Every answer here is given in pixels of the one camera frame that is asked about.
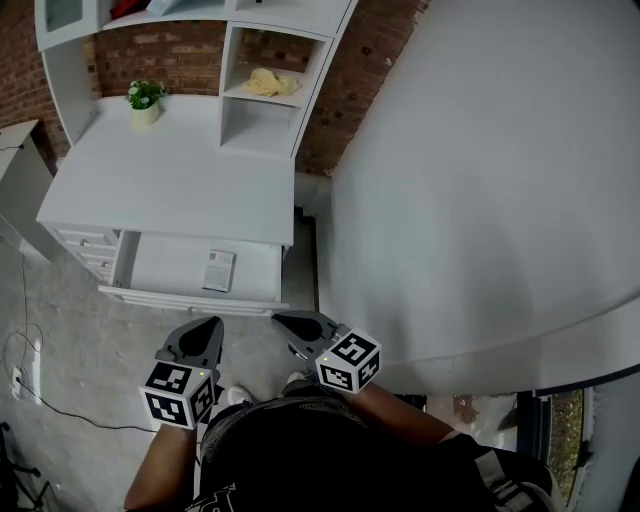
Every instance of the black stand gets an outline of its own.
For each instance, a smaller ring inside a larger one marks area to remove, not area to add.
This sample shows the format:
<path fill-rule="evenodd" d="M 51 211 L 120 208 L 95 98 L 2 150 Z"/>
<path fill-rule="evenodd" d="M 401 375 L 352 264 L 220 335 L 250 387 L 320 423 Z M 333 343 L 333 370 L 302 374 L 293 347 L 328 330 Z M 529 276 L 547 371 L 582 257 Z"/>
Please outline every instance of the black stand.
<path fill-rule="evenodd" d="M 26 487 L 22 484 L 22 482 L 18 479 L 19 473 L 26 473 L 28 475 L 34 475 L 36 477 L 40 476 L 40 471 L 36 468 L 23 468 L 22 466 L 18 466 L 9 460 L 9 456 L 7 454 L 7 447 L 4 443 L 4 432 L 9 431 L 8 423 L 0 423 L 0 506 L 3 510 L 17 510 L 24 512 L 42 512 L 42 507 L 44 503 L 42 498 L 44 493 L 49 489 L 50 484 L 49 481 L 45 482 L 42 490 L 38 493 L 38 495 L 34 498 L 31 496 Z M 31 508 L 21 508 L 18 507 L 18 489 L 22 491 L 22 493 L 31 501 L 33 506 Z"/>

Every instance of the open drawer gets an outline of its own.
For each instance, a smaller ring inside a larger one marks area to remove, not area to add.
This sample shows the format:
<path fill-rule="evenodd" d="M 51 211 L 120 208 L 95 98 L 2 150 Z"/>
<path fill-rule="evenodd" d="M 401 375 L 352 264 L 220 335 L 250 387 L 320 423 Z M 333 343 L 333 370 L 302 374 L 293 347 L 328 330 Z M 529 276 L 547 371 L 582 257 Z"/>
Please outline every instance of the open drawer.
<path fill-rule="evenodd" d="M 211 249 L 235 254 L 228 292 L 202 288 Z M 282 246 L 123 231 L 108 286 L 112 299 L 198 313 L 268 316 L 280 302 Z"/>

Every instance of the yellow cloth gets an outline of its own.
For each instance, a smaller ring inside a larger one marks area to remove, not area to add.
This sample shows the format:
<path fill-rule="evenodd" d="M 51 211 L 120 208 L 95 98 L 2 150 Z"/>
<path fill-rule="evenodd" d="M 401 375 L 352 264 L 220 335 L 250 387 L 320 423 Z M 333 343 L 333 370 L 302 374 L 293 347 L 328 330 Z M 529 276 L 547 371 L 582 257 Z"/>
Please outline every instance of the yellow cloth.
<path fill-rule="evenodd" d="M 245 91 L 261 96 L 274 94 L 291 96 L 300 89 L 300 82 L 290 76 L 276 76 L 268 69 L 256 68 L 251 72 L 251 78 L 244 83 L 243 88 Z"/>

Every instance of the drawer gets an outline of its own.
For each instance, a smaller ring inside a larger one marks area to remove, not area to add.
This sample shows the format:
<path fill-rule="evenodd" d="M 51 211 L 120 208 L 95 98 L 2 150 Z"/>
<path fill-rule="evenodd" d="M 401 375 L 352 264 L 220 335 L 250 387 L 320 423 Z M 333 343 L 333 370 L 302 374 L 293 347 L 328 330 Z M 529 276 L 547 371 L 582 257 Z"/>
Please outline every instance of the drawer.
<path fill-rule="evenodd" d="M 202 289 L 210 249 L 235 255 L 229 292 Z M 107 285 L 129 304 L 235 315 L 269 316 L 280 302 L 282 246 L 122 232 Z"/>
<path fill-rule="evenodd" d="M 100 281 L 104 283 L 108 283 L 109 280 L 111 279 L 110 270 L 102 271 L 101 269 L 94 268 L 94 267 L 87 267 L 87 269 L 90 270 L 94 276 L 96 276 Z"/>
<path fill-rule="evenodd" d="M 104 246 L 104 245 L 92 245 L 92 244 L 75 244 L 75 243 L 66 243 L 65 248 L 74 253 L 87 254 L 93 256 L 102 256 L 109 259 L 114 259 L 116 256 L 116 248 L 115 246 Z"/>
<path fill-rule="evenodd" d="M 90 269 L 105 269 L 111 271 L 113 268 L 113 256 L 101 256 L 99 254 L 90 254 L 85 252 L 76 253 L 78 259 L 83 263 L 83 265 L 89 267 Z"/>
<path fill-rule="evenodd" d="M 62 240 L 69 245 L 93 245 L 93 246 L 111 246 L 115 247 L 118 243 L 118 237 L 113 230 L 105 230 L 104 232 L 96 231 L 72 231 L 68 229 L 56 229 Z"/>

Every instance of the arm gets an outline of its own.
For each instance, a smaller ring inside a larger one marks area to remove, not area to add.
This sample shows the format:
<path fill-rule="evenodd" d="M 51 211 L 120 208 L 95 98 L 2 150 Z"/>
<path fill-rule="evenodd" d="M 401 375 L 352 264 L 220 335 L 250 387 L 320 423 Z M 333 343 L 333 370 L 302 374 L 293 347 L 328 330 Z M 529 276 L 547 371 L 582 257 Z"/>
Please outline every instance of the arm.
<path fill-rule="evenodd" d="M 127 510 L 183 510 L 193 498 L 196 431 L 162 425 L 124 501 Z"/>
<path fill-rule="evenodd" d="M 372 427 L 414 446 L 431 446 L 453 432 L 453 428 L 419 411 L 373 383 L 360 393 L 344 393 L 351 409 Z"/>

